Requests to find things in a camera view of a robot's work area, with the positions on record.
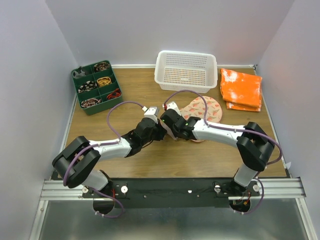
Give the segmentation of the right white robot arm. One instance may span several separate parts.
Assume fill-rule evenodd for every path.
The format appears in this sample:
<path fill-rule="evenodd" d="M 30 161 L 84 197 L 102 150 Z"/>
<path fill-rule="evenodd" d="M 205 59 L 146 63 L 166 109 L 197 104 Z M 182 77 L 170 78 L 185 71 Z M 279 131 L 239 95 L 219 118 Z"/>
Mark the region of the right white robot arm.
<path fill-rule="evenodd" d="M 255 122 L 231 126 L 194 116 L 186 120 L 174 109 L 167 109 L 160 119 L 173 138 L 214 141 L 238 149 L 243 164 L 226 187 L 236 196 L 247 192 L 253 178 L 265 170 L 276 145 Z"/>

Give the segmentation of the orange white cloth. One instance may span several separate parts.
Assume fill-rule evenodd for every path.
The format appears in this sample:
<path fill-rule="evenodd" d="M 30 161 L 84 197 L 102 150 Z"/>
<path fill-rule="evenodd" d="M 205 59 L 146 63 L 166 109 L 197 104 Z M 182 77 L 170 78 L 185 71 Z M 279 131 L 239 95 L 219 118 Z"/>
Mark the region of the orange white cloth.
<path fill-rule="evenodd" d="M 226 108 L 238 111 L 260 112 L 262 107 L 261 76 L 230 69 L 220 70 L 220 92 Z"/>

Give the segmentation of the pink floral laundry bag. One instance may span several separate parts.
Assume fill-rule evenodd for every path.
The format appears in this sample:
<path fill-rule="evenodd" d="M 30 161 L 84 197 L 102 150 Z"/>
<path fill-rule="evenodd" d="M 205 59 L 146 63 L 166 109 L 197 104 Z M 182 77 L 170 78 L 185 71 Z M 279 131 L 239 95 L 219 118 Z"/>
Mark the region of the pink floral laundry bag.
<path fill-rule="evenodd" d="M 212 123 L 219 123 L 223 116 L 221 105 L 212 97 L 203 96 L 203 98 L 207 103 L 206 120 Z M 197 97 L 185 107 L 179 108 L 179 112 L 186 120 L 188 120 L 189 117 L 199 117 L 203 119 L 205 109 L 204 101 L 200 97 Z"/>

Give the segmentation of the white plastic basket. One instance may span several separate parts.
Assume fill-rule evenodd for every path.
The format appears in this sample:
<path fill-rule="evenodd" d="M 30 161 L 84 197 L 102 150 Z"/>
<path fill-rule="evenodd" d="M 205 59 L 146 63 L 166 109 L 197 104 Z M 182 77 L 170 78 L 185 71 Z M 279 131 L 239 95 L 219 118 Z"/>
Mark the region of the white plastic basket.
<path fill-rule="evenodd" d="M 154 81 L 162 90 L 205 94 L 218 84 L 217 59 L 208 53 L 162 50 L 156 59 Z"/>

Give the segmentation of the green compartment tray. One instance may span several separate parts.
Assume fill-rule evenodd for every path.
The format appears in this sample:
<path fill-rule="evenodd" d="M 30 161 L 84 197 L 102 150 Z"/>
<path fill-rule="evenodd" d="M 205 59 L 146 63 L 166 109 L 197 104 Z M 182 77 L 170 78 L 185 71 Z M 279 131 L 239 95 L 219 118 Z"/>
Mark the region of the green compartment tray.
<path fill-rule="evenodd" d="M 93 71 L 94 65 L 100 62 L 110 63 L 110 61 L 108 60 L 102 60 L 96 63 L 91 63 L 89 65 L 80 66 L 86 72 L 86 76 L 79 79 L 75 79 L 72 77 L 72 71 L 78 69 L 79 67 L 73 69 L 70 73 L 80 109 L 82 109 L 88 116 L 109 110 L 117 104 L 123 102 L 122 89 L 120 87 L 119 81 L 117 80 L 111 63 L 110 68 L 107 70 L 100 72 Z M 87 81 L 95 81 L 97 84 L 97 88 L 88 92 L 78 93 L 79 86 L 83 85 Z M 90 98 L 101 99 L 102 102 L 89 108 L 82 108 L 80 105 L 81 102 Z"/>

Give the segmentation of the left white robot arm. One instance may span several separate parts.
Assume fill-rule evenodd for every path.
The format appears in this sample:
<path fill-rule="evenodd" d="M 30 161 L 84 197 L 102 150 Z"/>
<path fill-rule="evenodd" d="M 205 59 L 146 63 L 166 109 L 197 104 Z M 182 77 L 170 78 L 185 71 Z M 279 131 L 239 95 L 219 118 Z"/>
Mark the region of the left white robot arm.
<path fill-rule="evenodd" d="M 52 166 L 63 178 L 65 187 L 84 185 L 104 198 L 110 194 L 111 185 L 105 173 L 94 171 L 97 162 L 134 156 L 152 141 L 163 140 L 166 133 L 159 119 L 144 117 L 135 129 L 119 139 L 98 142 L 78 136 L 53 159 Z"/>

